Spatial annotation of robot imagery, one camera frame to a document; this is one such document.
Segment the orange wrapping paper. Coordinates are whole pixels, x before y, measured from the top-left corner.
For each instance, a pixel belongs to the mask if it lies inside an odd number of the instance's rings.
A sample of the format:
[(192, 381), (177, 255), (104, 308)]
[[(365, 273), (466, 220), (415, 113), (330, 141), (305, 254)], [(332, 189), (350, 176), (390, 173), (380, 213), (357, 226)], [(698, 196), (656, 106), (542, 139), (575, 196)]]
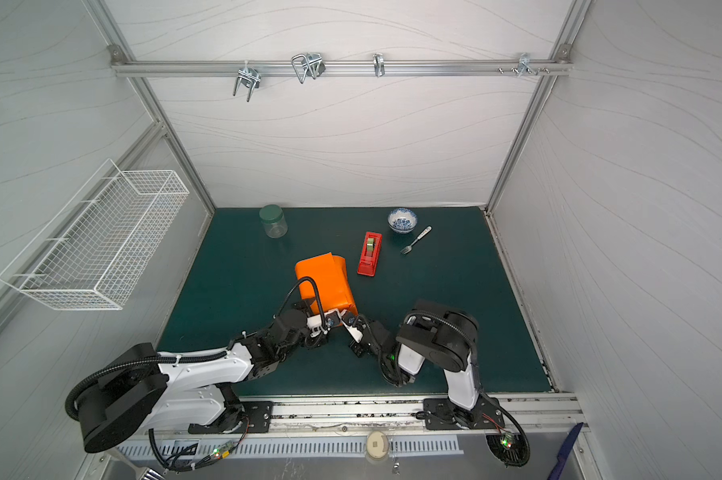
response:
[[(349, 285), (346, 260), (343, 257), (327, 253), (299, 261), (295, 265), (295, 274), (297, 279), (311, 277), (315, 281), (325, 312), (338, 309), (358, 313)], [(312, 313), (318, 314), (317, 294), (312, 285), (304, 282), (299, 286), (299, 290), (301, 298), (308, 301)]]

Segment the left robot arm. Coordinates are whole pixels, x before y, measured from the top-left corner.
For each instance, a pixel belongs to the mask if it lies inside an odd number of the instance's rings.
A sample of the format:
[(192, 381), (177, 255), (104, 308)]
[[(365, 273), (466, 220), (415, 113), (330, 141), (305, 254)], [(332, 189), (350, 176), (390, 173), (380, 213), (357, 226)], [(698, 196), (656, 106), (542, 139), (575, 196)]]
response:
[(150, 430), (233, 432), (248, 415), (235, 384), (273, 373), (299, 347), (321, 346), (332, 328), (352, 316), (348, 309), (314, 316), (288, 309), (225, 347), (189, 353), (158, 352), (140, 343), (76, 384), (64, 409), (79, 424), (88, 453)]

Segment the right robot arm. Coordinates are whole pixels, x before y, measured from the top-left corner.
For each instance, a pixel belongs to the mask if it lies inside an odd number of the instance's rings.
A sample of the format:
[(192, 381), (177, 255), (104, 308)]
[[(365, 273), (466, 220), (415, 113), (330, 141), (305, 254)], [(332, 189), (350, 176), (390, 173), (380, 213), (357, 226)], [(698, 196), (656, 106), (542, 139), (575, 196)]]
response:
[(447, 382), (444, 421), (473, 428), (483, 412), (483, 388), (478, 373), (477, 320), (468, 313), (437, 302), (418, 300), (397, 333), (363, 315), (349, 315), (342, 325), (351, 335), (354, 354), (376, 358), (383, 379), (400, 388), (416, 380), (429, 361), (442, 369)]

